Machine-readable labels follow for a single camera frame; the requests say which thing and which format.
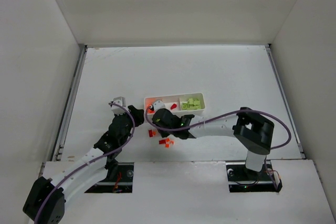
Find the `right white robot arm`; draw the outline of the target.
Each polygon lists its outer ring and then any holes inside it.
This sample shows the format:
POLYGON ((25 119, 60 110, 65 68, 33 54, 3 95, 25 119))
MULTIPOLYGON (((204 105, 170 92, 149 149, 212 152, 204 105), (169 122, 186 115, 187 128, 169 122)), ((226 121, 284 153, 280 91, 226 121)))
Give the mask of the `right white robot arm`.
POLYGON ((158 109, 151 122, 163 137, 173 135, 182 140, 208 136, 225 136, 239 140, 247 149, 245 167, 261 172, 264 160, 270 153, 274 123, 251 109, 220 119, 206 120, 204 117, 188 114, 178 117, 168 109, 158 109))

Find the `small lime green lego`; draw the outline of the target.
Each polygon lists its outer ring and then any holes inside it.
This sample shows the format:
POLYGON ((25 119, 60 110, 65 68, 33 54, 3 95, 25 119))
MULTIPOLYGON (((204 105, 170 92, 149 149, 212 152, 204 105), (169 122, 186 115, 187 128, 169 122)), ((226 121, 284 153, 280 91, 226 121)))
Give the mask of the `small lime green lego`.
POLYGON ((189 108, 189 103, 187 102, 181 103, 181 110, 188 110, 188 108, 189 108))

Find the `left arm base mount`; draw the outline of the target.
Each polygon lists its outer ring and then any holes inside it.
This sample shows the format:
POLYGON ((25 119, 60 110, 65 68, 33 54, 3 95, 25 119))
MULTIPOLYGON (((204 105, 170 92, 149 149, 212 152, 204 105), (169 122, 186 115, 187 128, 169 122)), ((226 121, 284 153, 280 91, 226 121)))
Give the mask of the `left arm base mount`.
POLYGON ((96 183, 86 194, 130 194, 133 189, 134 163, 119 163, 108 171, 105 179, 96 183))

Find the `left aluminium rail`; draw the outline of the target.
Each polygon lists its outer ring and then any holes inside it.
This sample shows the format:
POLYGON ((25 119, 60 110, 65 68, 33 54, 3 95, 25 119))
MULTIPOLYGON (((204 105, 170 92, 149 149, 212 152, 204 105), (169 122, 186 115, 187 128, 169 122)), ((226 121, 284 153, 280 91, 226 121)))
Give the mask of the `left aluminium rail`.
POLYGON ((88 49, 87 45, 85 44, 79 44, 78 46, 80 49, 78 60, 72 76, 71 85, 69 88, 67 100, 62 113, 58 131, 55 140, 53 141, 52 148, 49 152, 47 161, 60 161, 61 157, 59 157, 59 155, 62 155, 62 150, 64 149, 64 144, 68 133, 71 115, 75 104, 80 78, 82 75, 82 70, 84 67, 86 53, 88 49))

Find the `white three-compartment tray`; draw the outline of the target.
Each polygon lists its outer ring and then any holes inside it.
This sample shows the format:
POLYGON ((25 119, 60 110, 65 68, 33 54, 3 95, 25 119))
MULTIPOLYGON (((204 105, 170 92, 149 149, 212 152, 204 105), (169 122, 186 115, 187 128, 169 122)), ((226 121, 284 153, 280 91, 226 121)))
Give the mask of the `white three-compartment tray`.
POLYGON ((168 109, 173 114, 178 115, 178 116, 182 116, 185 114, 201 115, 206 108, 204 96, 202 93, 186 93, 186 94, 176 94, 176 95, 164 95, 164 96, 158 96, 158 97, 147 97, 147 98, 144 98, 145 108, 148 107, 145 104, 145 100, 148 98, 155 98, 156 100, 163 101, 166 106, 166 109, 168 109), (200 110, 181 110, 181 103, 188 102, 188 99, 190 98, 199 99, 201 102, 202 108, 200 110), (177 104, 177 108, 171 110, 170 107, 174 103, 177 104))

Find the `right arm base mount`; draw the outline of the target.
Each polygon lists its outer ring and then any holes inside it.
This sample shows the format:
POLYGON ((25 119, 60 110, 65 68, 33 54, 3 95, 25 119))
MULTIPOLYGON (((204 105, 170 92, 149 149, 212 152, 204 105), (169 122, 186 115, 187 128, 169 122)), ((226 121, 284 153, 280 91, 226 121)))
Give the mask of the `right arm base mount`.
POLYGON ((247 169, 244 162, 226 163, 226 171, 230 193, 279 193, 283 187, 270 161, 266 161, 260 172, 247 169))

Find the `right aluminium rail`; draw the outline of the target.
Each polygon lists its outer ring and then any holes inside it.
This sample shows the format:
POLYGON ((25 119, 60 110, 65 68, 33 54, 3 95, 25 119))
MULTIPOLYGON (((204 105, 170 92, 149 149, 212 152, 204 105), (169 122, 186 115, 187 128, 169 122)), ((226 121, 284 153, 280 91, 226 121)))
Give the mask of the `right aluminium rail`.
POLYGON ((288 118, 290 120, 290 125, 291 125, 291 128, 293 130, 293 135, 295 136, 295 140, 296 140, 298 146, 301 146, 301 141, 300 141, 297 129, 296 129, 295 122, 293 120, 293 116, 292 116, 292 113, 291 113, 291 110, 290 110, 290 107, 289 107, 289 103, 287 101, 287 97, 286 97, 283 85, 281 83, 281 80, 280 80, 280 75, 278 73, 278 70, 277 70, 277 67, 276 67, 276 64, 275 64, 275 60, 274 60, 273 55, 272 55, 271 44, 266 44, 265 48, 266 48, 266 52, 268 54, 268 58, 269 58, 271 66, 272 66, 274 75, 276 77, 276 81, 277 81, 278 88, 279 88, 280 93, 281 93, 282 100, 283 100, 283 102, 285 104, 285 107, 286 107, 287 115, 288 115, 288 118))

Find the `orange round lego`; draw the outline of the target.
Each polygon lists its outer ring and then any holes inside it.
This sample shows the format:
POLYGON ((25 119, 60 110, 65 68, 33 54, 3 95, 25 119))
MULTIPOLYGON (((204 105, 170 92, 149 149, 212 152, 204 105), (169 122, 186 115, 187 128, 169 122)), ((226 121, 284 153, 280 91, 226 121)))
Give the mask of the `orange round lego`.
POLYGON ((145 100, 145 104, 146 104, 146 106, 148 106, 150 104, 153 104, 155 101, 156 101, 155 98, 148 98, 148 99, 145 100))

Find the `aluminium rail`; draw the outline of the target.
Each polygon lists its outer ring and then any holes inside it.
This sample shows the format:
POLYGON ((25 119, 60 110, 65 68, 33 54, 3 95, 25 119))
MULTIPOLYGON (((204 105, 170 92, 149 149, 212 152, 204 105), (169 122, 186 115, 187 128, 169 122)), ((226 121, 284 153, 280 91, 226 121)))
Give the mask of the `aluminium rail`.
POLYGON ((64 144, 68 133, 71 115, 75 104, 80 78, 82 75, 82 70, 84 67, 86 53, 88 49, 87 45, 85 44, 79 44, 78 46, 80 49, 78 60, 72 76, 71 85, 69 88, 67 100, 62 113, 58 131, 55 140, 53 141, 52 148, 49 152, 47 161, 60 161, 61 157, 59 157, 59 155, 62 155, 62 150, 64 149, 64 144))
POLYGON ((289 107, 289 103, 287 101, 287 97, 286 97, 283 85, 281 83, 281 80, 280 80, 280 75, 278 73, 278 70, 277 70, 277 67, 276 67, 276 64, 275 64, 275 60, 274 60, 273 55, 272 55, 271 44, 266 44, 265 48, 266 48, 266 52, 268 54, 268 58, 269 58, 271 66, 272 66, 274 75, 276 77, 276 81, 277 81, 278 88, 279 88, 280 93, 281 93, 282 100, 283 100, 283 102, 285 104, 285 107, 286 107, 287 115, 288 115, 288 118, 290 120, 290 125, 291 125, 291 128, 293 130, 293 135, 295 136, 295 140, 296 140, 298 146, 301 146, 301 141, 300 141, 297 129, 296 129, 295 122, 293 120, 293 116, 292 116, 292 113, 291 113, 291 110, 290 110, 290 107, 289 107))

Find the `large lime green lego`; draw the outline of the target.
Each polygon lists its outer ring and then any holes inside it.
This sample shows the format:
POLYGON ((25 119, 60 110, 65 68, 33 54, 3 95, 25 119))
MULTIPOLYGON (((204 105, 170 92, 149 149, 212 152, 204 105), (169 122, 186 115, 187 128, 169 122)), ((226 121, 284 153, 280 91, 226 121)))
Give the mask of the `large lime green lego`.
POLYGON ((202 106, 199 99, 188 99, 187 110, 200 110, 201 108, 202 106))

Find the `small orange lego pieces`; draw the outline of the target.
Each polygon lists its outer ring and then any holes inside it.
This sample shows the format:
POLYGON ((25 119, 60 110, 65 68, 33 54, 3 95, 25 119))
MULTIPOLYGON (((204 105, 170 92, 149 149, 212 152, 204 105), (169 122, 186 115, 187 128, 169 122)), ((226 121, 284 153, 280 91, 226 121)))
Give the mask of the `small orange lego pieces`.
POLYGON ((174 144, 175 144, 174 140, 171 140, 170 138, 167 138, 165 140, 165 148, 169 148, 170 146, 172 146, 174 144))

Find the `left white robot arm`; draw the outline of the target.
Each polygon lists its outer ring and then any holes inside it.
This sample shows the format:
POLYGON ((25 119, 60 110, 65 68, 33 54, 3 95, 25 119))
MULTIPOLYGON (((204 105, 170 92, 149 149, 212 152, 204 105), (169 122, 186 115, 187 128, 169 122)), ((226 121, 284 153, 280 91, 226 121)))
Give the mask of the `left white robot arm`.
POLYGON ((108 130, 79 160, 51 178, 39 177, 33 183, 23 212, 34 223, 59 223, 69 206, 97 182, 114 174, 116 157, 144 123, 143 109, 119 106, 108 130))

